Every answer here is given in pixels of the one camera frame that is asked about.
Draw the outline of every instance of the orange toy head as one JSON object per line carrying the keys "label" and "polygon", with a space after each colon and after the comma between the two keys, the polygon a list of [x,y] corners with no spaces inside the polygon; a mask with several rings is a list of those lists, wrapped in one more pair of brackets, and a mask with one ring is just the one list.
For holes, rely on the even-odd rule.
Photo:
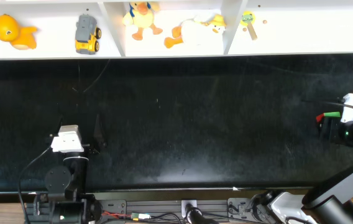
{"label": "orange toy head", "polygon": [[20,32],[21,28],[14,18],[8,16],[7,14],[0,16],[0,40],[16,40]]}
{"label": "orange toy head", "polygon": [[150,4],[148,2],[130,2],[130,6],[142,15],[146,15],[150,9]]}

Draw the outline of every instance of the yellow toy truck cab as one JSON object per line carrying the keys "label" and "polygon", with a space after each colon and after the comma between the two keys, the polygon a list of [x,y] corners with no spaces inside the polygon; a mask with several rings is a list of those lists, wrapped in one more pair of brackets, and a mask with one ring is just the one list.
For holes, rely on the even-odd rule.
{"label": "yellow toy truck cab", "polygon": [[76,23],[76,51],[79,54],[95,54],[99,51],[98,40],[101,29],[96,26],[96,19],[90,15],[81,15]]}

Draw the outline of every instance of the stuffed duck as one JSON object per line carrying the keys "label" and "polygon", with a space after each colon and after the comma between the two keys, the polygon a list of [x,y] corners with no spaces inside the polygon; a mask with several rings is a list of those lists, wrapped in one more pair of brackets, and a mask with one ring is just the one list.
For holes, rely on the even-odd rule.
{"label": "stuffed duck", "polygon": [[36,27],[21,27],[13,17],[0,16],[0,40],[10,42],[18,50],[36,48],[34,32],[37,32]]}
{"label": "stuffed duck", "polygon": [[214,34],[222,34],[225,31],[226,24],[223,16],[216,14],[210,22],[200,22],[196,17],[188,19],[178,27],[172,29],[172,36],[164,41],[166,48],[170,49],[175,44],[186,43],[189,45],[205,44],[208,37]]}
{"label": "stuffed duck", "polygon": [[143,39],[143,32],[146,28],[151,28],[154,35],[161,34],[162,29],[154,25],[153,11],[159,11],[160,6],[157,2],[130,2],[130,11],[124,16],[122,22],[124,25],[135,25],[138,27],[138,32],[132,35],[135,40]]}

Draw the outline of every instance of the orange beak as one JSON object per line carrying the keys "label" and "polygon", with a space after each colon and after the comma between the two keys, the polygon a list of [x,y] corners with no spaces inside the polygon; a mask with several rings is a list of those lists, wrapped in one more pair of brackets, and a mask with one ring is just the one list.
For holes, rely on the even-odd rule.
{"label": "orange beak", "polygon": [[149,10],[147,8],[147,3],[146,2],[142,2],[138,5],[138,12],[141,13],[142,15],[146,15],[147,11]]}

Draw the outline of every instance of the black tabletop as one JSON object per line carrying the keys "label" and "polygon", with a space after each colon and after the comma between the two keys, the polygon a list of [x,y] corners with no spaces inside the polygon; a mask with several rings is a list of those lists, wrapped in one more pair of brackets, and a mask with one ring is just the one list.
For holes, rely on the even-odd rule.
{"label": "black tabletop", "polygon": [[[301,102],[353,93],[353,54],[117,59],[98,78],[107,62],[0,62],[0,192],[16,191],[60,116],[84,129],[102,115],[89,191],[310,186],[353,164],[315,126],[341,109]],[[43,156],[22,188],[43,190],[57,164]]]}

